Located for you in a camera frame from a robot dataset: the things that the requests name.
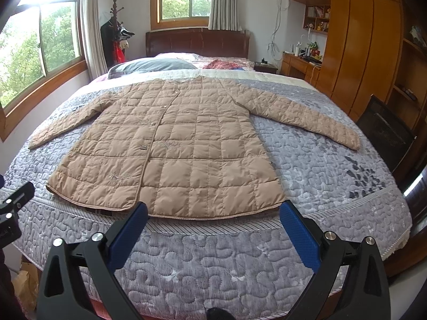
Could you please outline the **beige quilted jacket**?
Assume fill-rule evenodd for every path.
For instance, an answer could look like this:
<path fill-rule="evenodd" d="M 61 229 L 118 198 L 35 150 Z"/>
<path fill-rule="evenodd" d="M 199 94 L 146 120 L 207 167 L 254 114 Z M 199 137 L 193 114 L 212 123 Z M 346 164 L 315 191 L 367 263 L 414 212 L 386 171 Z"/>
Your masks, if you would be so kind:
<path fill-rule="evenodd" d="M 323 135 L 358 150 L 348 126 L 285 96 L 231 79 L 154 79 L 105 93 L 34 135 L 35 149 L 86 123 L 47 189 L 68 202 L 121 212 L 138 202 L 154 217 L 219 220 L 285 200 L 251 116 Z"/>

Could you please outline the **coat rack with clothes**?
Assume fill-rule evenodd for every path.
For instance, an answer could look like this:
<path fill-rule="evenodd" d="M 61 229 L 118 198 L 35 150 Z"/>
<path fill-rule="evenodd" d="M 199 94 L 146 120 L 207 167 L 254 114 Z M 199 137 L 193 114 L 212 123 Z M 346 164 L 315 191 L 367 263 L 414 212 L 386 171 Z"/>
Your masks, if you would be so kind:
<path fill-rule="evenodd" d="M 129 46 L 128 40 L 135 34 L 127 30 L 118 20 L 117 0 L 113 0 L 110 9 L 110 18 L 101 26 L 101 42 L 107 68 L 126 61 L 125 49 Z"/>

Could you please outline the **white side curtain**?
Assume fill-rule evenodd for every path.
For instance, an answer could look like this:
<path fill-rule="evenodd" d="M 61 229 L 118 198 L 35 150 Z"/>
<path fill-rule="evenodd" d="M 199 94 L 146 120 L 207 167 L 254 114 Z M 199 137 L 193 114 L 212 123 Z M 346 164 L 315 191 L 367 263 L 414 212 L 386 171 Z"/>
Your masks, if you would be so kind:
<path fill-rule="evenodd" d="M 80 0 L 80 24 L 82 47 L 88 73 L 91 79 L 95 79 L 107 72 L 107 65 L 101 42 L 98 0 Z"/>

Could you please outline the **large side window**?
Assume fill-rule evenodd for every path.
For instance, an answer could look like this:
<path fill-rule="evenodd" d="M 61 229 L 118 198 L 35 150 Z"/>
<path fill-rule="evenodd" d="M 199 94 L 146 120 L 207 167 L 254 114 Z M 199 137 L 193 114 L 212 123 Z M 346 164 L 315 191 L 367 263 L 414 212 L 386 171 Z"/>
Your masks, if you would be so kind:
<path fill-rule="evenodd" d="M 86 68 L 80 0 L 1 0 L 1 140 Z"/>

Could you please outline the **grey pillow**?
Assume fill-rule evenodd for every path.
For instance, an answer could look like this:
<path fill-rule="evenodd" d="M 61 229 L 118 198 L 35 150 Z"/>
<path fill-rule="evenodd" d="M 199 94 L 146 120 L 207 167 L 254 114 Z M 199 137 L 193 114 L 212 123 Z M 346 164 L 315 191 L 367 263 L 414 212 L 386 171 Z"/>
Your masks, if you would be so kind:
<path fill-rule="evenodd" d="M 180 69 L 197 69 L 197 67 L 182 59 L 142 58 L 113 66 L 109 69 L 108 79 L 116 79 L 134 73 Z"/>

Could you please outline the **wooden desk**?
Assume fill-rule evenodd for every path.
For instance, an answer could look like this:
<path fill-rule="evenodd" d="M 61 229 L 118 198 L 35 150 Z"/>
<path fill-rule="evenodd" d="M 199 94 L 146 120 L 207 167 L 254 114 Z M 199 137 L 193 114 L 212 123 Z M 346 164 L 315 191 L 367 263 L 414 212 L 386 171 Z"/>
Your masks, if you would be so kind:
<path fill-rule="evenodd" d="M 318 64 L 287 52 L 282 54 L 282 65 L 279 72 L 281 75 L 303 79 L 315 87 L 318 82 L 320 70 L 321 66 L 318 66 Z"/>

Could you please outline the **dark nightstand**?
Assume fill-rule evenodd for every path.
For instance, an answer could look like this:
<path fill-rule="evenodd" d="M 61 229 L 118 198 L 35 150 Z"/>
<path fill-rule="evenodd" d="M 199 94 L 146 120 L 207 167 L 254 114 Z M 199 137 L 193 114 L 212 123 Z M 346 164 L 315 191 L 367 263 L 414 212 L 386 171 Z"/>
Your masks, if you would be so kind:
<path fill-rule="evenodd" d="M 255 62 L 253 68 L 255 71 L 262 73 L 276 74 L 278 72 L 278 68 L 274 65 L 263 62 Z"/>

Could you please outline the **wooden wardrobe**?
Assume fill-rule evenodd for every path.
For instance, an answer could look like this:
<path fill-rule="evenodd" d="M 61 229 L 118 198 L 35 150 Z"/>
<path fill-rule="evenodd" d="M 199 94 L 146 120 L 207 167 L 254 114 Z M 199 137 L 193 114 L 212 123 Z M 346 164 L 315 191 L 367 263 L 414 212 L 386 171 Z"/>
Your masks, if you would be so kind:
<path fill-rule="evenodd" d="M 426 51 L 410 33 L 419 19 L 405 0 L 295 1 L 331 6 L 316 88 L 354 121 L 375 95 L 416 136 L 393 172 L 405 187 L 426 166 Z"/>

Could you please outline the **red patterned cloth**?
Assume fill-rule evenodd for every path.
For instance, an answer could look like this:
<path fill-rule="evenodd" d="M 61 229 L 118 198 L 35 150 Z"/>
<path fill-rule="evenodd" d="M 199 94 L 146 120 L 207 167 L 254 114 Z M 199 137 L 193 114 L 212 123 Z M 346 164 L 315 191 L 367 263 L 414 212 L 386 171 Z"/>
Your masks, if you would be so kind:
<path fill-rule="evenodd" d="M 241 64 L 238 64 L 234 61 L 225 61 L 221 59 L 214 59 L 213 61 L 205 65 L 203 69 L 243 70 Z"/>

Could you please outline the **dark wooden headboard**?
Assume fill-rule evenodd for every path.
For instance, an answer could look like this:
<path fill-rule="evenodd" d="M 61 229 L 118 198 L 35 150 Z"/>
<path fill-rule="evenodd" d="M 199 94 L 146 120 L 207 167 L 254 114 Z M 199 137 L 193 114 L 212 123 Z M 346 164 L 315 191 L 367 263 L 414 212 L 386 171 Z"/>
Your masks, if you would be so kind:
<path fill-rule="evenodd" d="M 204 27 L 158 30 L 145 34 L 146 56 L 191 53 L 207 57 L 248 58 L 250 33 Z"/>

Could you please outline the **window above headboard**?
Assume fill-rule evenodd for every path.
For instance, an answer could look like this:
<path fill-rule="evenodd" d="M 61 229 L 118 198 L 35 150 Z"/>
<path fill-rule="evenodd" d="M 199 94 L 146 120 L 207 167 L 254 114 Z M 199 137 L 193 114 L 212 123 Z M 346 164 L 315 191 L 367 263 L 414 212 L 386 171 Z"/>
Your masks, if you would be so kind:
<path fill-rule="evenodd" d="M 211 0 L 150 0 L 151 29 L 207 27 Z"/>

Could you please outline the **grey striped curtain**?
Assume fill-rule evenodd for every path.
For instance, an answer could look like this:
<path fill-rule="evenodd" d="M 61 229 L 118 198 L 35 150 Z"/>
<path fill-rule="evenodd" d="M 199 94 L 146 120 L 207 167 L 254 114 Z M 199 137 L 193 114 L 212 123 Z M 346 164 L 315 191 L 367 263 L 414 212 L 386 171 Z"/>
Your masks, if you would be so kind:
<path fill-rule="evenodd" d="M 238 0 L 211 0 L 208 29 L 240 31 Z"/>

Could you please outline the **wooden wall shelf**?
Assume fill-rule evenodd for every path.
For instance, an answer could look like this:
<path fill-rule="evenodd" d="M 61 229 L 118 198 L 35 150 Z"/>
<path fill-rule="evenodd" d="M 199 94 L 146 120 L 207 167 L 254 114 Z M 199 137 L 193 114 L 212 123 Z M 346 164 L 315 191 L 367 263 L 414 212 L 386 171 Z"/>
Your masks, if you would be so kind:
<path fill-rule="evenodd" d="M 312 32 L 327 34 L 330 14 L 330 5 L 308 5 L 305 7 L 303 28 Z"/>

